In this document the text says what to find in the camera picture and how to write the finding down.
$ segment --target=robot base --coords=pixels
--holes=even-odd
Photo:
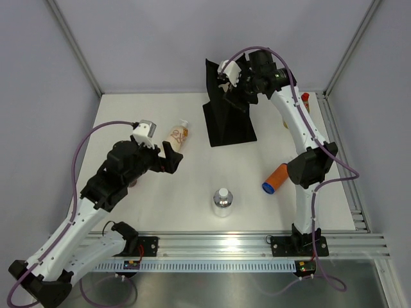
[[[311,234],[301,234],[292,225],[292,234],[289,236],[272,236],[271,251],[273,257],[312,257],[313,244]],[[321,229],[315,231],[315,247],[319,257],[328,257],[328,245],[324,236],[321,236]]]

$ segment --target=white table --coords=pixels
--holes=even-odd
[[[147,172],[129,189],[107,220],[125,221],[138,231],[158,232],[247,232],[290,230],[295,216],[295,187],[290,180],[274,194],[261,184],[283,162],[293,159],[295,147],[284,128],[280,113],[264,97],[252,105],[250,117],[258,141],[211,148],[202,105],[204,93],[110,94],[101,99],[94,125],[113,120],[151,120],[157,124],[156,144],[167,136],[179,119],[190,122],[184,156],[174,175]],[[314,93],[310,96],[311,116],[327,136]],[[102,128],[87,147],[78,187],[82,189],[105,160],[114,143],[127,140],[132,130],[126,125]],[[333,164],[327,178],[339,177]],[[233,212],[219,218],[211,209],[212,196],[221,188],[234,195]],[[319,197],[319,222],[323,230],[355,230],[342,184],[323,188]],[[94,230],[101,230],[107,221]]]

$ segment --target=bottle cap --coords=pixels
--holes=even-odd
[[[221,188],[221,189],[218,191],[218,194],[219,194],[221,197],[223,197],[223,198],[228,197],[228,195],[229,195],[229,190],[228,190],[227,188]]]
[[[307,92],[305,92],[305,93],[301,96],[302,101],[308,101],[309,98],[310,98],[310,93],[307,93]]]
[[[180,123],[181,126],[183,126],[185,128],[188,128],[188,122],[187,121],[182,120],[182,119],[180,119],[180,121],[181,121],[181,123]]]

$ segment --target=silver bottle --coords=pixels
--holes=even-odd
[[[221,188],[213,196],[213,210],[219,217],[227,217],[232,212],[232,193]]]

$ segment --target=white bottle cap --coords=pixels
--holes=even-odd
[[[188,128],[188,122],[187,121],[182,120],[182,119],[180,119],[180,121],[181,121],[181,123],[180,123],[181,126],[183,126],[185,128]]]
[[[218,194],[223,198],[228,197],[229,190],[227,188],[220,188],[220,190],[218,191]]]

